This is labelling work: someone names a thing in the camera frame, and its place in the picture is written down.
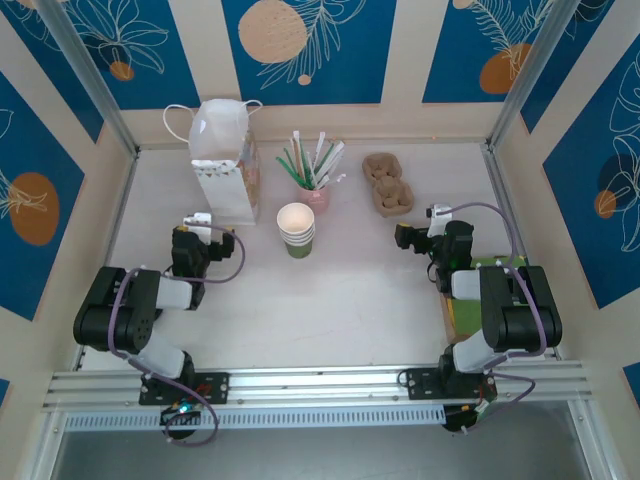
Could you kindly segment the aluminium side rail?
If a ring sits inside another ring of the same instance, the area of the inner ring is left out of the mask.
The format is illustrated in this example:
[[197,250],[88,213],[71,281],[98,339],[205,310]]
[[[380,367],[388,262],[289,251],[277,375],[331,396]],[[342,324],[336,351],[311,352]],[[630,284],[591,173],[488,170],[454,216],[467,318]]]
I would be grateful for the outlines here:
[[99,270],[112,260],[126,211],[138,156],[104,154],[85,178],[74,207],[78,239],[72,252],[78,269],[75,311],[79,312]]
[[[497,155],[489,146],[485,144],[481,145],[481,151],[497,202],[497,208],[500,210],[501,215],[504,218],[505,229],[511,243],[512,255],[515,256],[522,254],[525,257],[525,264],[529,265],[525,243],[517,222],[515,208],[512,204],[509,188],[501,171]],[[517,283],[523,289],[523,294],[527,299],[527,305],[529,306],[536,331],[538,332],[539,347],[536,350],[528,353],[514,353],[513,357],[544,356],[548,349],[548,342],[539,308],[536,305],[535,299],[533,298],[532,290],[526,285],[526,282],[521,278],[517,278]]]

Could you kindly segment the tan tipped wrapped straw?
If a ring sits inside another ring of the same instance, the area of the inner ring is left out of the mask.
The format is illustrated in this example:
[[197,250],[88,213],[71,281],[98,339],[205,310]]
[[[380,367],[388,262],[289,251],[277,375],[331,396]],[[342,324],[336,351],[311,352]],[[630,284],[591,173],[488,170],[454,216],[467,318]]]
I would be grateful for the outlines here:
[[301,178],[303,179],[303,182],[306,182],[306,171],[305,171],[305,164],[304,164],[304,155],[301,149],[301,144],[300,144],[300,132],[299,131],[294,131],[293,132],[293,148],[294,148],[294,152],[295,152],[295,156],[296,156],[296,162],[297,162],[297,168],[299,170],[299,174],[301,175]]

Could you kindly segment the green paper cup black lid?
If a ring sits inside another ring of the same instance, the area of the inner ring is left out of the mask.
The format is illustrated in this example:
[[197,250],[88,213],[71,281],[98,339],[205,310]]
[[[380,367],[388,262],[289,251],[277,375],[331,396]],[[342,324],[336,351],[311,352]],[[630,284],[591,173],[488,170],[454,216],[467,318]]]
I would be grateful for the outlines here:
[[314,226],[315,215],[308,205],[294,202],[278,211],[276,222],[281,232],[300,234]]

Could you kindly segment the small circuit board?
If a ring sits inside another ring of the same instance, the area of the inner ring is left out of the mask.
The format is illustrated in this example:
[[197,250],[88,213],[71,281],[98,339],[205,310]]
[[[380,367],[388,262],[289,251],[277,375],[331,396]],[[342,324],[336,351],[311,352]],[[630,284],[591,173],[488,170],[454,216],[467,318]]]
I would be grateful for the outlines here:
[[174,403],[160,413],[160,425],[166,427],[191,426],[200,422],[201,410],[188,402]]
[[479,404],[445,406],[444,429],[451,433],[468,433],[489,411],[490,403],[482,400]]

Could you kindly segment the pink metal straw bucket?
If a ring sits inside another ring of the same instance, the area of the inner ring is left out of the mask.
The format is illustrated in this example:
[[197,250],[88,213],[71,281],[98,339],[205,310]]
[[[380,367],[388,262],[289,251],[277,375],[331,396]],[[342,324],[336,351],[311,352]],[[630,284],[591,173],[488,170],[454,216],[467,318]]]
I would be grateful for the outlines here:
[[315,215],[325,213],[329,207],[330,189],[324,186],[319,190],[298,188],[298,201],[309,206]]

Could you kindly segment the aluminium frame post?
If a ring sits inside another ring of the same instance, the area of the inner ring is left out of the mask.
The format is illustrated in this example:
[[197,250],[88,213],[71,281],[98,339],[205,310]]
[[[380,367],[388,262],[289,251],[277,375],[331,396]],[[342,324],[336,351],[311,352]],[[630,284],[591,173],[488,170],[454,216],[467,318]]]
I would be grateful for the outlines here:
[[529,97],[551,54],[573,17],[580,0],[556,0],[532,44],[524,65],[506,96],[496,123],[487,138],[487,148],[495,153]]
[[56,0],[33,0],[33,3],[91,101],[117,140],[136,160],[139,147],[121,115],[117,102],[63,7]]

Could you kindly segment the animal print paper gift bag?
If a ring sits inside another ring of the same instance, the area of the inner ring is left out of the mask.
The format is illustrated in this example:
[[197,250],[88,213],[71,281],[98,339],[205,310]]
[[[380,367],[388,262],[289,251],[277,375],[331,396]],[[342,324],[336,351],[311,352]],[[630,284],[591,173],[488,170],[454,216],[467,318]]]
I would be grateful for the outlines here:
[[[258,100],[212,99],[196,111],[170,104],[162,119],[166,130],[188,146],[191,167],[208,202],[212,217],[219,223],[254,225],[259,216],[261,160],[250,127],[253,113],[260,110]],[[171,109],[191,115],[189,133],[183,137],[169,125]]]

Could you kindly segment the long aluminium base rail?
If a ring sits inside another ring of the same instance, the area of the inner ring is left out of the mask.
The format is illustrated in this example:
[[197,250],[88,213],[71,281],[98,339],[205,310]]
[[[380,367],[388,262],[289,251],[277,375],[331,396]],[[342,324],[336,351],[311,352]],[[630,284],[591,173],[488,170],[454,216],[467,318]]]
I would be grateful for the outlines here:
[[[216,410],[296,407],[395,406],[410,403],[408,383],[400,374],[408,365],[357,367],[230,369],[217,387],[200,387]],[[526,401],[586,401],[593,398],[587,374],[578,361],[553,358],[518,360],[493,369],[499,402],[513,400],[535,382]],[[146,389],[133,370],[56,372],[42,410],[141,410]]]

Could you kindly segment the brown pulp cup carrier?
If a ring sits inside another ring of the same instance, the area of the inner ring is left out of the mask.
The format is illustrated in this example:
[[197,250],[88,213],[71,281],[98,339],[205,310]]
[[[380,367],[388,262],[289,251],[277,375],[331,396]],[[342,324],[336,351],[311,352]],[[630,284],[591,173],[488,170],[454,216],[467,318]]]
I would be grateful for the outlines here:
[[405,215],[412,210],[413,191],[402,180],[403,170],[395,155],[369,154],[362,162],[362,169],[372,186],[374,207],[383,218]]

